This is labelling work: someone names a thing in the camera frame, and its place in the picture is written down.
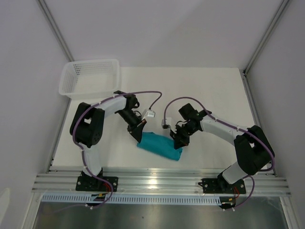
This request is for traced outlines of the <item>teal t shirt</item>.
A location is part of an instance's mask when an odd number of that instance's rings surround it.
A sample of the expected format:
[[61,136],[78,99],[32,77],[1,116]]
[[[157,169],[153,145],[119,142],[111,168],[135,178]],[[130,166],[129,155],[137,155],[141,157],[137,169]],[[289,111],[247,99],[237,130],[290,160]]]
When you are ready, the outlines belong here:
[[137,147],[174,161],[179,161],[183,152],[182,148],[174,148],[172,139],[154,132],[143,132]]

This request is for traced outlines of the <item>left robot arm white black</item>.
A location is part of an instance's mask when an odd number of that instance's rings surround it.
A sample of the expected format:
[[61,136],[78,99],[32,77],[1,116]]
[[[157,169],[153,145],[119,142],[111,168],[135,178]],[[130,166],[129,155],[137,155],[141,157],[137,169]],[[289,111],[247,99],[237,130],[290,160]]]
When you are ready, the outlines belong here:
[[87,186],[91,190],[100,190],[103,178],[98,176],[102,171],[100,153],[93,149],[103,134],[105,119],[114,114],[119,114],[127,124],[128,133],[140,143],[142,131],[147,121],[134,111],[140,103],[135,93],[114,92],[112,97],[99,103],[80,103],[73,118],[70,134],[75,145],[81,149],[83,172],[88,175]]

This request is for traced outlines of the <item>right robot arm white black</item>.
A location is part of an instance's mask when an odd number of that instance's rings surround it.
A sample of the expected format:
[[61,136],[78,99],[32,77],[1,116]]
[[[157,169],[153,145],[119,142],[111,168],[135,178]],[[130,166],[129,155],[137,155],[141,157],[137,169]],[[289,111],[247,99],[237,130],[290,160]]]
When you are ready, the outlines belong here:
[[215,135],[234,146],[237,161],[217,177],[217,185],[222,192],[229,192],[237,181],[255,175],[274,160],[274,152],[260,127],[254,125],[244,129],[218,119],[210,111],[199,112],[190,103],[178,112],[185,123],[176,124],[176,131],[170,132],[175,149],[188,146],[190,136],[197,131]]

